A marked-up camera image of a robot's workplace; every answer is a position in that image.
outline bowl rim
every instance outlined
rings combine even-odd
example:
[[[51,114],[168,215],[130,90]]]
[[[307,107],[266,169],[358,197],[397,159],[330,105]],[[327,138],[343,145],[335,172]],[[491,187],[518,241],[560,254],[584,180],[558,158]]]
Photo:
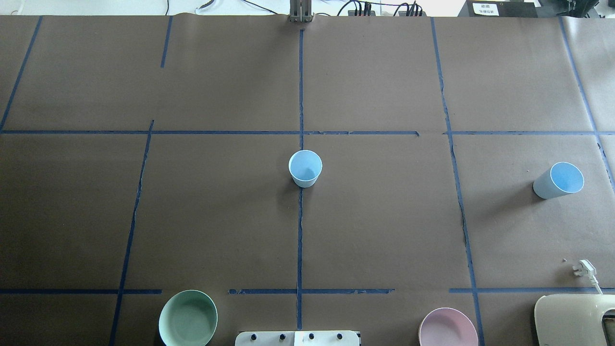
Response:
[[[171,301],[173,301],[174,299],[176,299],[178,296],[186,294],[187,292],[198,292],[200,294],[202,294],[213,306],[213,311],[216,313],[216,320],[215,323],[213,325],[213,330],[212,330],[212,335],[210,335],[209,339],[207,339],[207,341],[205,341],[203,343],[204,345],[207,345],[208,342],[210,342],[213,338],[214,333],[216,333],[216,329],[218,328],[218,308],[216,307],[216,303],[214,303],[213,299],[208,296],[205,292],[199,291],[198,289],[187,289],[185,291],[181,291],[178,292],[176,294],[173,295],[173,297],[169,298],[169,300],[167,300],[167,302],[164,304],[164,307],[162,307],[162,310],[160,312],[160,316],[158,317],[158,334],[160,335],[160,338],[162,339],[162,342],[167,345],[167,346],[174,346],[174,345],[170,345],[169,344],[169,340],[165,340],[164,336],[161,333],[161,326],[162,326],[162,314],[165,312],[166,309],[168,309],[168,307],[170,306],[169,303]]]
[[[474,329],[474,334],[476,335],[476,340],[477,340],[477,345],[478,345],[478,333],[476,332],[476,327],[474,326],[474,323],[472,323],[472,320],[470,320],[470,318],[468,316],[466,316],[465,313],[455,309],[455,308],[448,308],[448,307],[443,307],[443,308],[437,308],[432,310],[430,313],[428,313],[423,320],[421,321],[421,325],[419,325],[419,344],[421,344],[421,331],[423,330],[423,324],[425,323],[425,320],[427,320],[428,317],[430,317],[432,314],[436,313],[439,310],[452,310],[456,313],[459,313],[461,316],[465,317],[466,320],[470,323],[470,325],[472,326],[472,329]]]

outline bowl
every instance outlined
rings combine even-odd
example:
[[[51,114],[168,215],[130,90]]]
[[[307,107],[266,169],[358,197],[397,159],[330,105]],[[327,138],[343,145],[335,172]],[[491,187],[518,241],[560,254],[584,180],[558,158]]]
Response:
[[[158,330],[167,346],[204,346],[218,326],[218,310],[197,290],[175,294],[162,308]]]
[[[459,310],[438,308],[419,327],[421,346],[477,346],[478,335],[470,319]]]

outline blue tape line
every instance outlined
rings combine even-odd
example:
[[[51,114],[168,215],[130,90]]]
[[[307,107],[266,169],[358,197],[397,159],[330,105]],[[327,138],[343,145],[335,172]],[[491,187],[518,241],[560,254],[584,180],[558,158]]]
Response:
[[[117,294],[117,289],[0,289],[0,294]],[[124,294],[162,294],[161,289],[127,289]]]
[[[0,289],[0,294],[117,294],[117,289]]]
[[[299,131],[199,131],[199,130],[158,130],[154,135],[296,135]]]
[[[132,240],[135,235],[135,224],[137,222],[137,209],[139,208],[139,201],[141,200],[141,190],[143,188],[143,172],[145,171],[145,162],[148,160],[149,143],[152,139],[152,128],[154,127],[154,121],[152,120],[149,125],[148,139],[145,142],[145,151],[143,153],[143,162],[141,163],[141,173],[139,175],[139,184],[137,186],[137,197],[135,198],[135,207],[132,210],[132,220],[130,221],[130,232],[128,234],[128,243],[126,245],[126,255],[124,256],[124,266],[122,268],[122,277],[119,283],[119,290],[117,292],[116,310],[113,316],[113,325],[111,327],[111,336],[109,337],[109,346],[113,346],[115,343],[115,336],[117,332],[117,322],[119,320],[119,312],[122,307],[122,295],[124,294],[124,284],[126,282],[126,273],[128,272],[128,262],[130,259],[130,248],[132,247]]]
[[[171,25],[173,24],[173,16],[169,17],[169,25],[167,26],[167,37],[164,39],[164,50],[162,51],[162,60],[160,68],[164,68],[164,63],[167,61],[167,49],[169,48],[169,37],[171,37]]]
[[[451,131],[453,135],[615,135],[615,131]],[[7,135],[147,135],[144,130],[6,130]],[[152,135],[298,135],[300,131],[155,130]],[[415,135],[417,131],[304,131],[304,135]]]
[[[161,289],[125,289],[124,294],[162,294]]]
[[[577,85],[579,86],[579,91],[581,92],[581,98],[583,99],[583,104],[585,105],[585,110],[587,112],[587,116],[589,117],[589,122],[592,124],[592,129],[594,134],[596,135],[596,141],[598,143],[598,148],[600,150],[600,154],[602,155],[602,162],[605,164],[606,174],[609,177],[609,181],[611,182],[611,188],[613,192],[615,192],[615,180],[613,179],[613,172],[611,170],[611,166],[609,165],[609,161],[606,159],[605,147],[602,145],[602,141],[600,140],[600,135],[598,134],[598,128],[596,127],[596,122],[594,121],[592,110],[589,107],[589,102],[587,102],[587,96],[585,94],[585,89],[583,88],[583,83],[581,83],[581,78],[579,77],[579,72],[576,68],[576,63],[574,62],[573,54],[570,51],[570,44],[568,43],[568,37],[566,35],[566,28],[564,27],[564,21],[561,17],[557,17],[560,21],[560,29],[561,34],[564,37],[564,46],[566,47],[566,53],[568,54],[568,60],[570,60],[570,65],[573,68],[574,78],[577,81]]]
[[[295,288],[288,289],[240,289],[239,291],[236,289],[230,289],[229,294],[297,294],[297,290]]]
[[[7,135],[146,135],[148,131],[8,130]]]
[[[453,143],[453,130],[451,128],[451,121],[448,114],[448,106],[446,105],[446,99],[444,98],[444,77],[442,75],[442,64],[440,61],[440,50],[438,49],[438,38],[435,31],[435,21],[434,18],[431,17],[431,32],[434,38],[434,52],[435,52],[435,61],[438,68],[438,80],[440,82],[440,93],[442,96],[442,107],[444,108],[445,120],[446,120],[446,133],[448,134],[448,145],[451,153],[451,160],[453,163],[453,173],[455,177],[455,188],[457,189],[457,200],[459,203],[459,208],[461,210],[461,220],[463,224],[463,233],[466,237],[466,257],[467,257],[467,266],[470,271],[470,283],[472,285],[472,297],[474,298],[474,311],[476,313],[476,322],[478,329],[478,341],[481,346],[485,346],[485,336],[483,334],[483,322],[480,317],[480,306],[478,304],[478,292],[476,291],[476,278],[474,275],[474,264],[472,263],[472,249],[470,247],[470,237],[467,232],[467,222],[466,222],[466,212],[463,204],[463,197],[461,195],[461,183],[459,181],[459,171],[457,168],[457,159],[455,157],[454,152],[454,143]]]
[[[9,101],[7,102],[6,108],[4,109],[4,115],[2,116],[2,121],[0,122],[0,133],[2,133],[2,129],[4,128],[4,124],[6,123],[6,119],[9,117],[10,106],[13,104],[13,99],[15,98],[17,87],[19,86],[19,82],[22,80],[23,70],[26,68],[28,57],[30,56],[30,52],[32,52],[32,46],[34,45],[34,41],[36,40],[36,35],[38,35],[38,31],[41,27],[41,22],[42,16],[40,15],[38,22],[36,22],[36,28],[34,28],[32,38],[30,39],[30,45],[28,46],[28,50],[26,50],[26,55],[23,57],[22,67],[19,68],[19,73],[17,73],[17,79],[15,79],[13,90],[10,92]]]
[[[297,226],[297,330],[303,327],[303,187],[299,188],[299,217]]]
[[[5,134],[42,134],[42,135],[148,135],[143,130],[7,130]],[[156,130],[153,135],[296,135],[299,131],[199,131],[199,130]]]
[[[299,30],[299,147],[303,150],[303,29]]]
[[[615,288],[601,288],[603,292],[615,292]],[[525,288],[478,288],[478,293],[580,293],[596,292],[593,287],[525,287]],[[472,293],[470,288],[451,288],[449,293]]]
[[[394,288],[312,288],[303,289],[303,294],[389,294]]]
[[[416,131],[304,131],[306,135],[415,135]]]
[[[394,288],[301,288],[301,294],[389,294]],[[238,294],[297,294],[294,288],[230,289],[230,295]]]
[[[453,135],[594,135],[592,131],[451,131]]]

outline electrical connector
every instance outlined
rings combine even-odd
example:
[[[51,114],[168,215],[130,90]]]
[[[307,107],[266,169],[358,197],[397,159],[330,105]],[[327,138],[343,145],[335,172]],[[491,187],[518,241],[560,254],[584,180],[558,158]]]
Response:
[[[600,289],[600,285],[598,284],[598,279],[596,279],[596,268],[586,259],[582,259],[579,261],[578,265],[573,265],[574,274],[576,276],[587,276],[589,277],[589,281],[596,288],[599,294],[602,294],[602,289]]]

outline tipped over cup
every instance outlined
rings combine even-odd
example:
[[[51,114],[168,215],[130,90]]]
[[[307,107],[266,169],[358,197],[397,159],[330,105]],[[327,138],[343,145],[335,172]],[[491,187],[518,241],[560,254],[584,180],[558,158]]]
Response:
[[[573,164],[558,162],[534,181],[534,192],[542,199],[551,199],[581,191],[585,179]]]

